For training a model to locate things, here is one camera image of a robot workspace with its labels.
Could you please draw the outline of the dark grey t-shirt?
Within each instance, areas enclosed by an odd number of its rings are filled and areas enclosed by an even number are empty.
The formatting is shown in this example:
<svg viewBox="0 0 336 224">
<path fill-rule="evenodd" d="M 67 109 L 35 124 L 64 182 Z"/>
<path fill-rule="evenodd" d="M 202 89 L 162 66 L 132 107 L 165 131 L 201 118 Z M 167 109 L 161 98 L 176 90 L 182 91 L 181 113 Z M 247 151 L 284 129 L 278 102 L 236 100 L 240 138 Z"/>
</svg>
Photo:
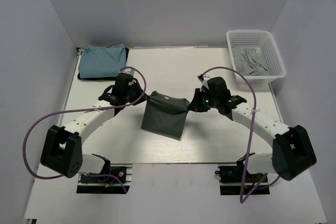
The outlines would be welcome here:
<svg viewBox="0 0 336 224">
<path fill-rule="evenodd" d="M 179 140 L 189 103 L 186 98 L 173 98 L 153 91 L 146 102 L 141 129 Z"/>
</svg>

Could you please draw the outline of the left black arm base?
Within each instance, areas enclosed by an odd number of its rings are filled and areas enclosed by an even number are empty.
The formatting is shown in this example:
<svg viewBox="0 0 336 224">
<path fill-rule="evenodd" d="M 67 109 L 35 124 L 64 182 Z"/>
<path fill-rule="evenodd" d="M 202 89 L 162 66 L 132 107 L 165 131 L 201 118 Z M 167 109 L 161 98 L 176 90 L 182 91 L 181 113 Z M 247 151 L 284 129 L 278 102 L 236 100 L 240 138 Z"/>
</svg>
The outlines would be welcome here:
<svg viewBox="0 0 336 224">
<path fill-rule="evenodd" d="M 126 194 L 131 186 L 132 166 L 113 165 L 100 155 L 94 154 L 99 162 L 88 163 L 83 160 L 82 168 L 90 170 L 79 175 L 77 194 Z"/>
</svg>

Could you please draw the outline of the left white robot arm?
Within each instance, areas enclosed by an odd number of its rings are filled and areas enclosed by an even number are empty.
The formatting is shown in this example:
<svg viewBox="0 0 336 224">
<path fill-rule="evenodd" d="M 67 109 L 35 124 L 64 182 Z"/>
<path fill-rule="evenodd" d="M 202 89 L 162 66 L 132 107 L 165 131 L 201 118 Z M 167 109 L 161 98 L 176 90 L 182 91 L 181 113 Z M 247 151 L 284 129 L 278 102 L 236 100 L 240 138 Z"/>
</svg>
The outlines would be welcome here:
<svg viewBox="0 0 336 224">
<path fill-rule="evenodd" d="M 115 83 L 104 90 L 91 111 L 61 127 L 54 125 L 49 128 L 40 163 L 67 178 L 76 174 L 93 174 L 98 181 L 108 180 L 111 162 L 98 154 L 84 154 L 82 145 L 126 105 L 137 105 L 143 101 L 145 94 L 133 74 L 119 73 Z"/>
</svg>

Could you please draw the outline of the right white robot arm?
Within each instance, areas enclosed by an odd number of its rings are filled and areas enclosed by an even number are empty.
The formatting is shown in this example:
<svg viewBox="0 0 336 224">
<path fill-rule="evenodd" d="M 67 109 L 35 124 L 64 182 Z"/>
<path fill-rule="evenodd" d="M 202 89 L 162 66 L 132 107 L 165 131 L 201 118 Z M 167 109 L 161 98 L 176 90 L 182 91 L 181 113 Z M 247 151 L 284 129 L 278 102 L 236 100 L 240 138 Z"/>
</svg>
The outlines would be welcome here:
<svg viewBox="0 0 336 224">
<path fill-rule="evenodd" d="M 248 153 L 241 157 L 236 162 L 241 180 L 250 181 L 256 174 L 277 174 L 291 181 L 316 164 L 317 157 L 304 127 L 290 127 L 254 110 L 246 99 L 231 95 L 222 77 L 198 78 L 202 85 L 195 89 L 187 107 L 189 111 L 203 113 L 216 109 L 231 121 L 249 128 L 272 149 L 270 153 Z"/>
</svg>

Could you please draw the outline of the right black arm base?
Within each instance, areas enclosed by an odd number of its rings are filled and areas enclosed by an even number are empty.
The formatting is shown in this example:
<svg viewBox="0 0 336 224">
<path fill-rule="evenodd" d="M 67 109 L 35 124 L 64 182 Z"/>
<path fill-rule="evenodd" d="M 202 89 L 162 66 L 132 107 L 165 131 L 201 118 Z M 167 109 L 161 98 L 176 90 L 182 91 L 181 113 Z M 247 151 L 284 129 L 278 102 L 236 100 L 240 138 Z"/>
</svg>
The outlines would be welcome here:
<svg viewBox="0 0 336 224">
<path fill-rule="evenodd" d="M 219 179 L 219 189 L 221 196 L 239 196 L 242 184 L 243 167 L 236 163 L 221 164 L 215 171 Z M 268 178 L 262 179 L 263 174 L 246 173 L 243 195 L 247 195 L 252 188 L 261 181 L 258 188 L 252 192 L 252 195 L 270 195 L 268 188 Z"/>
</svg>

